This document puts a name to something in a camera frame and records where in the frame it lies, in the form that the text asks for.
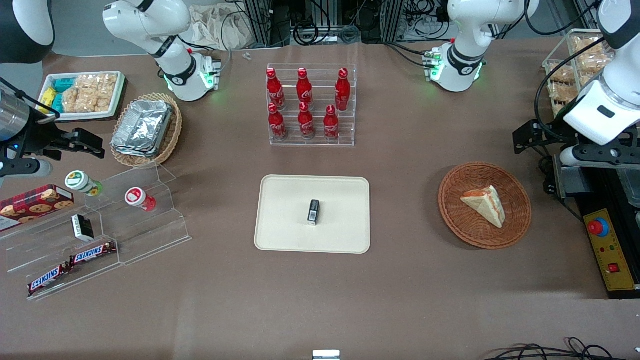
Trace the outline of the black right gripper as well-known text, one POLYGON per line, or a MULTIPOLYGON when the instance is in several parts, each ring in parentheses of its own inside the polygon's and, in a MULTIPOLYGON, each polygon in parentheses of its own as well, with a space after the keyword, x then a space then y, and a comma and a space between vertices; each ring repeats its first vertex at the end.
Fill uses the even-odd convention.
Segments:
POLYGON ((1 158, 23 158, 30 155, 46 157, 54 161, 62 159, 62 153, 85 153, 98 159, 105 159, 103 140, 96 141, 96 135, 85 129, 65 132, 53 121, 40 124, 47 116, 29 109, 29 119, 24 128, 12 138, 1 142, 1 158))

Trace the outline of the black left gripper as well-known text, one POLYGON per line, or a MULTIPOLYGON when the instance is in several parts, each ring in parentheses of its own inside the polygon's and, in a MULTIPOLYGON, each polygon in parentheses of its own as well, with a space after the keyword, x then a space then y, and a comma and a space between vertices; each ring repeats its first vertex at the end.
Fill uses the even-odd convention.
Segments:
POLYGON ((513 135, 513 152, 520 155, 526 150, 538 146, 562 144, 562 150, 568 150, 570 159, 562 160, 569 165, 574 161, 584 167, 638 167, 639 160, 639 130, 629 127, 613 141, 605 145, 598 145, 586 136, 574 130, 567 133, 567 140, 560 140, 545 134, 538 120, 530 120, 515 130, 513 135))

